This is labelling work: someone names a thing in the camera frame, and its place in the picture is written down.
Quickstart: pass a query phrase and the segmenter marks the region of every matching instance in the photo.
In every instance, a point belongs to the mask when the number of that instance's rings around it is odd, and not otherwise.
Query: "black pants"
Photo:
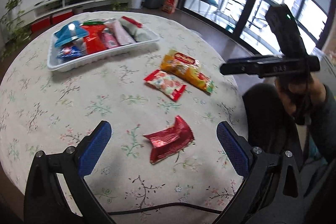
[[[293,153],[298,169],[303,165],[303,153],[294,120],[285,111],[275,87],[257,84],[243,95],[247,122],[248,142],[266,153]]]

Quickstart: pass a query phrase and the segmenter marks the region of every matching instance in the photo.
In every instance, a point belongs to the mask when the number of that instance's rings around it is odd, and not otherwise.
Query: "pink package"
[[[125,31],[118,20],[107,22],[105,26],[111,29],[120,45],[135,43],[135,40]]]
[[[100,39],[106,48],[116,48],[119,44],[115,37],[108,32],[102,32],[100,34]]]

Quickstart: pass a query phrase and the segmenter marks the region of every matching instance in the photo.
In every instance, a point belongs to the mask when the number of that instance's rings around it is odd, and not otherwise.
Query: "tray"
[[[77,68],[79,66],[83,66],[85,64],[89,64],[104,58],[108,58],[114,55],[122,54],[125,52],[129,52],[132,50],[138,50],[143,47],[147,47],[148,45],[158,41],[160,37],[150,29],[144,27],[144,30],[147,31],[148,34],[148,40],[144,42],[137,42],[133,44],[128,44],[124,46],[120,46],[117,48],[108,49],[101,52],[96,52],[94,54],[86,55],[65,63],[61,63],[62,61],[57,58],[59,49],[54,47],[54,44],[57,40],[56,36],[52,34],[50,39],[50,46],[48,51],[48,59],[47,59],[47,67],[50,71],[60,71],[65,72],[68,70],[71,70],[73,68]]]

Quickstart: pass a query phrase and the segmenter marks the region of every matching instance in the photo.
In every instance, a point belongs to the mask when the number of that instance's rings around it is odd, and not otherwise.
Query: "person's arm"
[[[329,87],[325,91],[325,101],[314,107],[308,128],[321,155],[331,162],[336,158],[336,101]]]
[[[276,87],[285,110],[292,115],[296,111],[296,106],[290,101],[288,95],[282,92],[278,79]],[[306,92],[306,84],[289,84],[288,88],[292,93],[304,94]],[[321,155],[331,162],[336,157],[336,102],[331,90],[323,85],[314,74],[312,74],[308,92],[314,105],[310,115],[309,132]]]

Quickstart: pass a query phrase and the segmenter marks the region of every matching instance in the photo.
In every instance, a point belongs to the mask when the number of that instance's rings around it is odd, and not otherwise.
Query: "blue snack package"
[[[59,51],[57,58],[68,60],[69,58],[77,58],[84,55],[75,45],[66,45]]]
[[[64,44],[67,44],[71,41],[77,40],[82,37],[89,35],[89,32],[80,27],[79,21],[73,21],[65,25],[61,30],[55,33],[55,36],[58,38],[55,42],[55,47],[59,48]]]

